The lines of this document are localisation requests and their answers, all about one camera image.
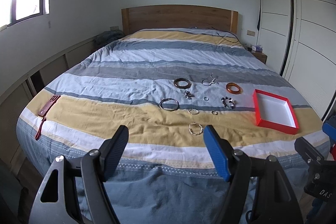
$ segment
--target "open red box lid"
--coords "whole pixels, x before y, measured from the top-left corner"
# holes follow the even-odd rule
[[[253,93],[257,126],[295,135],[299,123],[289,100],[262,90]]]

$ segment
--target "amber bangle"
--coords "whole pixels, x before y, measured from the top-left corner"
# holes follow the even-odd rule
[[[235,86],[236,88],[238,88],[238,90],[232,90],[232,89],[230,89],[232,86]],[[241,91],[242,91],[242,89],[240,88],[240,86],[238,86],[238,85],[235,84],[235,83],[228,83],[228,84],[226,85],[226,90],[227,90],[228,92],[232,93],[232,94],[240,94]]]
[[[178,82],[180,81],[184,81],[184,82],[187,82],[186,85],[179,85]],[[185,79],[185,78],[177,78],[174,80],[174,86],[179,88],[179,89],[188,89],[191,87],[191,83],[188,79]]]

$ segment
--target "striped bedspread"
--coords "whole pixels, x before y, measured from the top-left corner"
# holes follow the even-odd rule
[[[203,79],[216,77],[211,86]],[[174,87],[176,78],[192,83],[193,97]],[[242,93],[225,89],[237,83]],[[297,135],[255,125],[255,89],[287,97],[300,130]],[[41,138],[38,111],[53,94],[61,95],[49,110]],[[222,97],[236,101],[226,110]],[[179,109],[159,107],[174,98]],[[173,101],[164,106],[174,108]],[[197,109],[191,115],[188,109]],[[99,49],[60,75],[23,110],[17,137],[29,160],[45,174],[57,155],[80,157],[99,148],[119,125],[129,128],[129,143],[115,175],[105,183],[121,223],[213,223],[228,184],[214,169],[203,136],[189,133],[190,123],[212,124],[221,138],[249,156],[278,157],[299,198],[307,179],[307,165],[294,150],[304,136],[325,156],[329,139],[307,101],[284,78],[252,56],[230,33],[201,29],[146,29]],[[90,218],[83,185],[77,181],[82,213]],[[252,206],[251,179],[245,212]],[[243,213],[241,222],[245,223]]]

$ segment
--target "metal screw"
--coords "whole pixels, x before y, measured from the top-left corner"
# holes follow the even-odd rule
[[[95,156],[99,153],[99,150],[98,149],[92,149],[90,152],[89,152],[89,155],[90,156]]]
[[[60,161],[64,160],[64,156],[63,155],[57,156],[55,160],[57,162],[60,162]]]
[[[236,156],[241,156],[243,154],[243,152],[242,152],[242,150],[235,149],[235,150],[233,150],[233,154],[235,154]]]
[[[270,156],[268,156],[268,160],[271,161],[271,162],[276,162],[277,158],[273,155],[270,155]]]

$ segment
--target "wall switch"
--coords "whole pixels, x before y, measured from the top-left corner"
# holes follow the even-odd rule
[[[255,32],[247,30],[247,35],[250,35],[252,37],[255,37]]]

